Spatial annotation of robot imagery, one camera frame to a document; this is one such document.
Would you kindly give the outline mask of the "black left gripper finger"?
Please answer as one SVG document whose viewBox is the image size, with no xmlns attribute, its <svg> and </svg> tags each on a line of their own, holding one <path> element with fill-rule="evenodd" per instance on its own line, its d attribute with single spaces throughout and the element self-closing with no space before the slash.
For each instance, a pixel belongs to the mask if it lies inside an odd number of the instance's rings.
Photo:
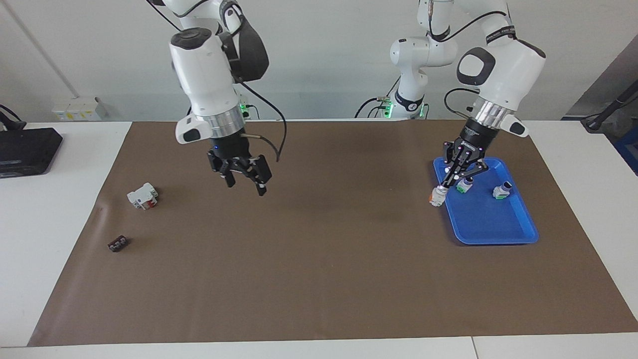
<svg viewBox="0 0 638 359">
<path fill-rule="evenodd" d="M 448 171 L 441 186 L 450 189 L 458 181 L 458 173 L 460 172 L 459 152 L 463 150 L 461 141 L 444 142 L 444 163 Z"/>
<path fill-rule="evenodd" d="M 480 175 L 489 170 L 489 166 L 484 159 L 461 165 L 458 162 L 448 164 L 448 188 L 456 187 L 458 184 L 469 180 L 474 181 L 473 177 Z"/>
</svg>

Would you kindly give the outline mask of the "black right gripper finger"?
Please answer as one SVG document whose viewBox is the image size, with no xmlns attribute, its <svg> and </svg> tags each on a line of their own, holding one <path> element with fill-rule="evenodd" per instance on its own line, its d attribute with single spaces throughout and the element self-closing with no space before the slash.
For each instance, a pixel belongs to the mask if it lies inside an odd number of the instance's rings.
<svg viewBox="0 0 638 359">
<path fill-rule="evenodd" d="M 236 181 L 232 173 L 232 162 L 227 159 L 221 159 L 214 153 L 208 153 L 207 157 L 209 159 L 210 168 L 225 180 L 226 186 L 228 188 L 235 186 Z"/>
<path fill-rule="evenodd" d="M 264 155 L 243 159 L 243 174 L 250 179 L 260 197 L 267 192 L 267 182 L 272 178 L 272 172 Z"/>
</svg>

